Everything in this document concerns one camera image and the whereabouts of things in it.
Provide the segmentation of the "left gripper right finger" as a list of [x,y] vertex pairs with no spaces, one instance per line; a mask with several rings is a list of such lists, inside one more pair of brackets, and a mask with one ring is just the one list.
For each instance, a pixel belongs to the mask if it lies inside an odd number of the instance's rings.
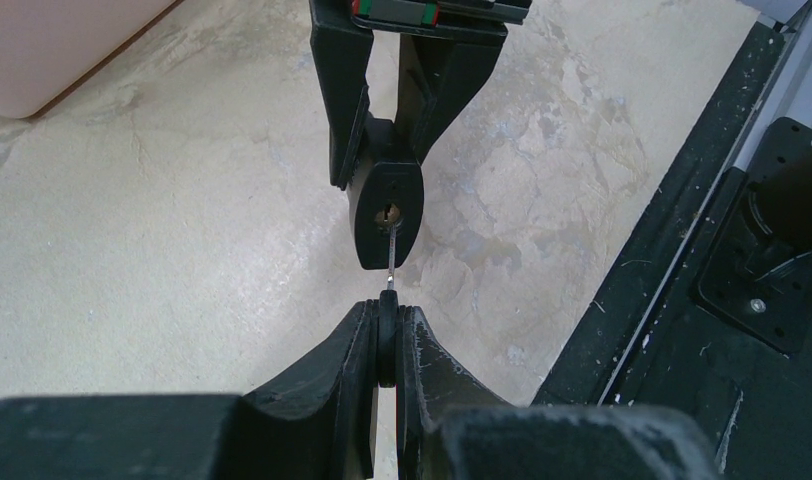
[[397,472],[424,479],[424,437],[457,407],[507,406],[437,340],[423,310],[398,309],[394,346]]

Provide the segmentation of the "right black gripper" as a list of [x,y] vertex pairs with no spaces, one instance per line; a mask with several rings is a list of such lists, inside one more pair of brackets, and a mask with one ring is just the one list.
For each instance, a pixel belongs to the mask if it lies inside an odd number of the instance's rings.
[[[531,5],[530,0],[310,1],[310,46],[329,125],[330,183],[344,190],[354,175],[370,107],[369,30],[403,34],[394,125],[423,162],[491,76],[507,26],[522,24]],[[498,38],[474,43],[431,37]]]

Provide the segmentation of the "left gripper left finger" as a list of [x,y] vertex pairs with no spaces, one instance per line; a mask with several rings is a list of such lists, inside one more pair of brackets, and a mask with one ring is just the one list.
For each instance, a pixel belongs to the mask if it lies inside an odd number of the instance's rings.
[[245,473],[369,479],[377,420],[378,303],[355,304],[317,346],[245,394]]

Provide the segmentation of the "black key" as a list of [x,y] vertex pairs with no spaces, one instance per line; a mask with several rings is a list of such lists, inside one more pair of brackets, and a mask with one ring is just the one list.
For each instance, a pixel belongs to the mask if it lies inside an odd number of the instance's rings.
[[393,388],[395,378],[395,336],[398,315],[398,297],[394,287],[396,269],[397,226],[389,229],[388,273],[386,289],[379,297],[378,338],[377,338],[377,374],[381,388]]

